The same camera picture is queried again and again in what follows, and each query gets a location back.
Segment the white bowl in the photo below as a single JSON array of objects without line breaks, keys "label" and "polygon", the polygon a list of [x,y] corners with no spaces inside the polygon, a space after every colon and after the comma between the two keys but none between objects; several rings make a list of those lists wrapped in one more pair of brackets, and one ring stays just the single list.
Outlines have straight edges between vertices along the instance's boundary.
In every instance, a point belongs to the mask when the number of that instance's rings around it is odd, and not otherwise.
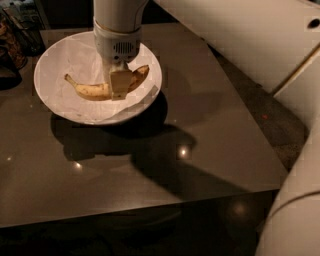
[{"label": "white bowl", "polygon": [[146,80],[128,93],[125,100],[85,100],[64,80],[64,75],[69,73],[83,84],[101,83],[102,62],[95,48],[93,32],[79,33],[52,45],[41,56],[34,73],[35,88],[44,104],[66,119],[91,125],[121,123],[146,110],[161,89],[160,64],[141,44],[139,55],[128,66],[135,70],[143,65],[149,65],[150,69]]}]

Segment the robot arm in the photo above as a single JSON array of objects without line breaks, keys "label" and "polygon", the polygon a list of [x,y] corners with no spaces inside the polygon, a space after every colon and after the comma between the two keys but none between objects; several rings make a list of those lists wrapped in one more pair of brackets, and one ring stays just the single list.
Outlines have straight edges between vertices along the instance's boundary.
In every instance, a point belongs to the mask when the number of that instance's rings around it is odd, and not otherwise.
[{"label": "robot arm", "polygon": [[[311,139],[275,201],[256,255],[319,255],[319,6],[307,0],[154,1],[266,91],[288,90],[277,99],[285,103],[291,95],[291,104],[285,105],[308,125]],[[95,1],[97,48],[106,66],[137,53],[119,54],[115,45],[130,42],[133,49],[138,47],[145,4],[143,0]],[[296,79],[300,74],[302,82]]]},{"label": "robot arm", "polygon": [[126,97],[131,82],[127,62],[139,53],[141,20],[148,0],[94,0],[94,36],[112,100]]}]

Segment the glossy tabletop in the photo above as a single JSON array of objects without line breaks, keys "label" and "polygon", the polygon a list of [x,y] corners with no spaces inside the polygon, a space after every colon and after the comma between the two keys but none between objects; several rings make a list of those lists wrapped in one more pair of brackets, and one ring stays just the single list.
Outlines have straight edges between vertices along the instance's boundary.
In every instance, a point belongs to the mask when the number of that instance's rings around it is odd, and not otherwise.
[{"label": "glossy tabletop", "polygon": [[143,43],[162,92],[127,123],[54,115],[34,90],[35,59],[0,91],[0,227],[280,188],[284,167],[206,43],[176,23],[145,25]]}]

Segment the robotic end effector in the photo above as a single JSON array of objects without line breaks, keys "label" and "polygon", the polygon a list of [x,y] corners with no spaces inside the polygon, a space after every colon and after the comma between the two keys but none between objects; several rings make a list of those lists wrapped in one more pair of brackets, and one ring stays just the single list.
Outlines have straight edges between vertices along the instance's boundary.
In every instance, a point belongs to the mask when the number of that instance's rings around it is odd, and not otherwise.
[{"label": "robotic end effector", "polygon": [[94,0],[94,37],[112,100],[125,99],[139,53],[142,14],[148,0]]}]

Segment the banana peel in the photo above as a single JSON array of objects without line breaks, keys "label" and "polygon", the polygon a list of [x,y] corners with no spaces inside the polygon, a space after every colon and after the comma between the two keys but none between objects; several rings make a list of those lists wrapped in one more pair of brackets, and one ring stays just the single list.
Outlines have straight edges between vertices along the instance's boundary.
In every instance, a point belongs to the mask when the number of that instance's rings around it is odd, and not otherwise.
[{"label": "banana peel", "polygon": [[[137,89],[146,79],[149,73],[149,66],[144,65],[132,72],[131,83],[128,89],[128,93]],[[73,80],[69,74],[65,74],[64,79],[69,82],[76,93],[91,101],[103,101],[111,99],[111,89],[108,83],[101,84],[79,84]]]}]

